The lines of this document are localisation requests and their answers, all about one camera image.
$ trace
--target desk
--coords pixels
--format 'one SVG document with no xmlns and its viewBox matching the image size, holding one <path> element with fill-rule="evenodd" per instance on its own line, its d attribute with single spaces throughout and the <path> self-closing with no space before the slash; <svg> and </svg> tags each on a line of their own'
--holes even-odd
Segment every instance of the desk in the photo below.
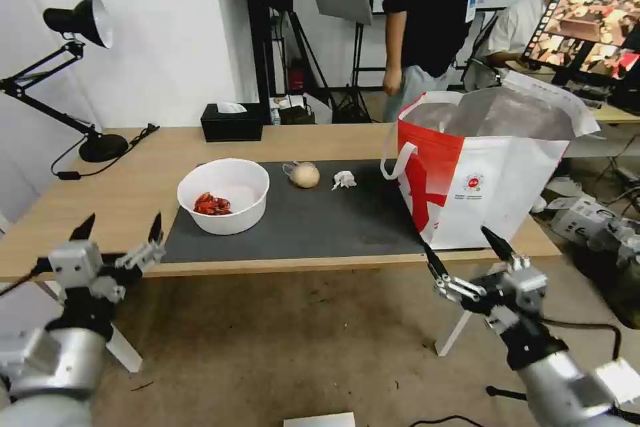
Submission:
<svg viewBox="0 0 640 427">
<path fill-rule="evenodd" d="M 545 66 L 542 66 L 540 70 L 529 70 L 516 61 L 508 61 L 507 66 L 518 73 L 526 75 L 527 77 L 546 83 L 551 83 L 551 80 L 553 80 L 553 77 L 555 76 L 554 70 Z M 618 123 L 640 123 L 640 116 L 620 110 L 608 103 L 603 103 L 602 107 L 599 109 L 592 109 L 591 113 L 593 113 L 596 121 L 607 125 Z"/>
<path fill-rule="evenodd" d="M 0 281 L 9 282 L 26 274 L 37 256 L 46 256 L 62 244 L 73 228 L 93 212 L 97 218 L 91 237 L 102 252 L 126 252 L 143 242 L 158 211 L 162 212 L 163 227 L 168 232 L 178 208 L 177 185 L 198 163 L 224 157 L 282 162 L 379 159 L 389 128 L 389 124 L 381 123 L 265 127 L 262 141 L 235 143 L 205 143 L 199 128 L 162 128 L 103 173 L 81 181 L 56 181 L 0 242 Z M 138 130 L 113 133 L 131 139 Z M 95 166 L 78 161 L 74 168 L 88 172 Z M 534 260 L 560 257 L 559 250 L 531 218 L 527 218 L 512 244 L 520 254 Z M 452 269 L 497 260 L 489 250 L 443 252 L 440 256 Z M 424 263 L 424 254 L 201 262 L 160 264 L 145 276 L 398 268 Z M 471 271 L 461 275 L 470 276 Z M 445 336 L 448 346 L 455 339 L 453 334 Z M 124 353 L 119 351 L 116 355 L 130 370 L 137 371 L 141 358 L 123 338 L 118 337 L 118 341 Z"/>
</svg>

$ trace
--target lamp arm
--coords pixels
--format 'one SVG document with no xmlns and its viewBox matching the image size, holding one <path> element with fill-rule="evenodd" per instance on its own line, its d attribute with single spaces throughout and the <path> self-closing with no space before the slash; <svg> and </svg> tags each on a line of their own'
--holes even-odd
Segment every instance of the lamp arm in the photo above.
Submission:
<svg viewBox="0 0 640 427">
<path fill-rule="evenodd" d="M 27 93 L 26 93 L 26 90 L 28 88 L 33 87 L 37 83 L 42 82 L 43 80 L 51 77 L 53 74 L 55 74 L 55 73 L 59 72 L 60 70 L 68 67 L 72 63 L 75 63 L 78 60 L 82 59 L 84 46 L 85 46 L 85 44 L 82 43 L 82 42 L 79 42 L 78 40 L 73 40 L 73 41 L 67 42 L 60 49 L 58 49 L 55 52 L 53 52 L 52 54 L 44 57 L 42 60 L 34 63 L 33 65 L 27 67 L 24 70 L 16 73 L 12 77 L 8 77 L 6 79 L 0 80 L 0 92 L 5 93 L 9 97 L 13 97 L 16 100 L 19 100 L 19 101 L 21 101 L 23 103 L 26 103 L 30 107 L 35 108 L 37 111 L 40 111 L 40 112 L 44 113 L 45 115 L 48 115 L 49 117 L 52 117 L 52 118 L 56 119 L 57 121 L 60 121 L 60 122 L 64 123 L 68 127 L 71 127 L 73 129 L 79 131 L 80 133 L 84 133 L 88 137 L 100 137 L 101 134 L 99 132 L 97 132 L 92 125 L 91 126 L 85 125 L 84 123 L 76 120 L 75 118 L 71 117 L 70 115 L 67 115 L 66 113 L 59 112 L 59 111 L 49 107 L 48 105 L 45 105 L 44 103 L 40 102 L 39 100 L 36 100 L 33 97 L 29 97 L 27 95 Z M 29 74 L 30 72 L 32 72 L 36 68 L 40 67 L 41 65 L 45 64 L 46 62 L 56 58 L 57 56 L 65 53 L 65 52 L 68 52 L 68 53 L 72 54 L 73 58 L 67 60 L 64 63 L 61 63 L 60 65 L 52 68 L 51 70 L 48 70 L 48 71 L 45 71 L 45 72 L 42 72 L 42 73 L 35 73 L 35 74 L 31 74 L 31 75 Z M 33 80 L 31 80 L 29 83 L 26 83 L 24 85 L 20 84 L 20 81 L 25 81 L 25 80 L 30 79 L 30 78 L 32 78 Z"/>
<path fill-rule="evenodd" d="M 33 97 L 29 97 L 26 93 L 18 93 L 17 95 L 12 95 L 8 91 L 6 91 L 5 93 L 10 97 L 14 97 L 15 99 L 21 101 L 22 103 L 26 103 L 30 107 L 35 108 L 37 111 L 40 111 L 45 115 L 48 115 L 49 117 L 52 117 L 57 121 L 64 123 L 66 126 L 71 127 L 72 129 L 75 129 L 80 133 L 84 133 L 87 137 L 100 137 L 102 135 L 101 133 L 96 131 L 93 125 L 85 125 L 84 123 L 80 122 L 79 120 L 76 120 L 70 115 L 67 115 L 66 113 L 62 113 L 60 111 L 52 109 L 51 107 L 49 107 L 48 105 L 45 105 L 41 101 L 36 100 Z"/>
</svg>

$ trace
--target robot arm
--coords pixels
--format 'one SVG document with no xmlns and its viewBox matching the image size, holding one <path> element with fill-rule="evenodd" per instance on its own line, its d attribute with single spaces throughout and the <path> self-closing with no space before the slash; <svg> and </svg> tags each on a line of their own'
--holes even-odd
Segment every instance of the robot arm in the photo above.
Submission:
<svg viewBox="0 0 640 427">
<path fill-rule="evenodd" d="M 483 233 L 505 269 L 466 282 L 451 277 L 425 244 L 435 290 L 484 315 L 500 335 L 508 349 L 507 363 L 523 381 L 529 409 L 541 426 L 630 425 L 611 413 L 640 397 L 638 373 L 623 359 L 588 373 L 578 369 L 567 345 L 542 323 L 547 277 L 491 230 L 483 228 Z"/>
<path fill-rule="evenodd" d="M 44 328 L 0 337 L 0 374 L 8 379 L 15 400 L 0 412 L 0 427 L 91 425 L 87 400 L 100 381 L 115 306 L 126 287 L 165 253 L 160 214 L 147 243 L 126 254 L 104 256 L 89 240 L 94 219 L 38 261 L 63 288 L 62 315 Z"/>
</svg>

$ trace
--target white tissue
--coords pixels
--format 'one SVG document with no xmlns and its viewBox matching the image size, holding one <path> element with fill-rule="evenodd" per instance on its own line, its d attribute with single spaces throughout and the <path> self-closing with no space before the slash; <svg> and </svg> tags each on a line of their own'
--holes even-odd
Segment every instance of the white tissue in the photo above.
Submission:
<svg viewBox="0 0 640 427">
<path fill-rule="evenodd" d="M 338 172 L 333 176 L 333 181 L 335 185 L 331 189 L 331 191 L 336 190 L 338 187 L 355 187 L 357 183 L 355 183 L 355 177 L 349 170 L 343 170 L 342 172 Z"/>
<path fill-rule="evenodd" d="M 244 113 L 247 111 L 242 105 L 239 103 L 233 102 L 220 102 L 216 104 L 218 106 L 219 113 Z"/>
</svg>

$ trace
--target logo on bag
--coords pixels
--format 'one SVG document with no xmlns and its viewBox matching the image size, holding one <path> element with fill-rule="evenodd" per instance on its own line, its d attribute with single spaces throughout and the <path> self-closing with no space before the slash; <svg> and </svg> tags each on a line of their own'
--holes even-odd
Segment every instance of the logo on bag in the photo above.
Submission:
<svg viewBox="0 0 640 427">
<path fill-rule="evenodd" d="M 485 178 L 483 175 L 479 173 L 474 173 L 473 175 L 469 175 L 465 179 L 465 190 L 466 191 L 480 191 L 482 184 L 484 183 Z"/>
</svg>

